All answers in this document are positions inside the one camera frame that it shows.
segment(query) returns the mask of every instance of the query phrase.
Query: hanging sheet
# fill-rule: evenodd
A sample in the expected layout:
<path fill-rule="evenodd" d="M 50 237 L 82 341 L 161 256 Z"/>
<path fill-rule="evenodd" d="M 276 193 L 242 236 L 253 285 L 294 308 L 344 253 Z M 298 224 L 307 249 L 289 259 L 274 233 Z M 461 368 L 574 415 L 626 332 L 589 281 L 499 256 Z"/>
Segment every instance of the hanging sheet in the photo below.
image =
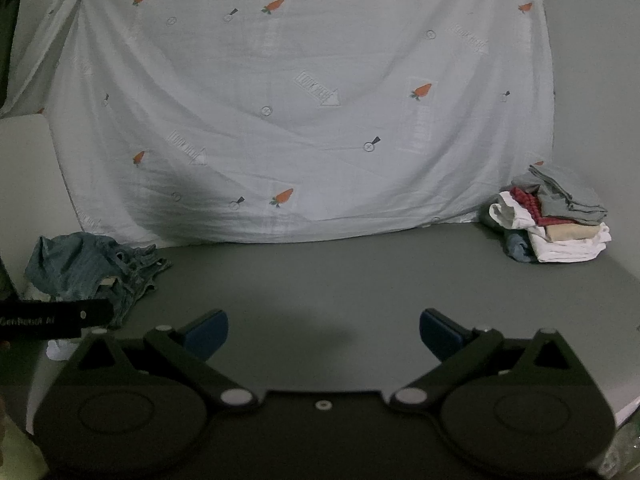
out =
<path fill-rule="evenodd" d="M 550 156 L 542 0 L 24 0 L 15 44 L 2 113 L 120 242 L 465 221 Z"/>

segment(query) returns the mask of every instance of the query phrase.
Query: triangular cutout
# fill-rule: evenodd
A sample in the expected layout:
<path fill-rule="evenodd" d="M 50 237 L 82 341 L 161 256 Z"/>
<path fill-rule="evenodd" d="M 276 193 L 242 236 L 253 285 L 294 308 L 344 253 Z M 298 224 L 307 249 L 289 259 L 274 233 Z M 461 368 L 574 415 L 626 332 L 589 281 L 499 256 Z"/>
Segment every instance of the triangular cutout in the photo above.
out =
<path fill-rule="evenodd" d="M 79 370 L 95 370 L 97 368 L 108 368 L 116 364 L 113 355 L 105 343 L 104 339 L 98 339 L 89 348 L 89 351 L 80 361 Z"/>
<path fill-rule="evenodd" d="M 558 345 L 554 341 L 547 341 L 542 345 L 534 364 L 545 368 L 569 369 L 569 363 L 567 363 Z"/>

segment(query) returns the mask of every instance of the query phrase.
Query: stack of folded clothes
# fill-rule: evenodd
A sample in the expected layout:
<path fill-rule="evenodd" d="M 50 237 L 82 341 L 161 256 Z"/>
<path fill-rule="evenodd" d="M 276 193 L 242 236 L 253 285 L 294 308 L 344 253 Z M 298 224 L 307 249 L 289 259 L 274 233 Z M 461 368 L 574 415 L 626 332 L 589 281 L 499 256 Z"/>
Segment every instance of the stack of folded clothes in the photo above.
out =
<path fill-rule="evenodd" d="M 480 211 L 503 232 L 506 253 L 520 262 L 585 262 L 611 240 L 607 210 L 573 171 L 533 164 Z"/>

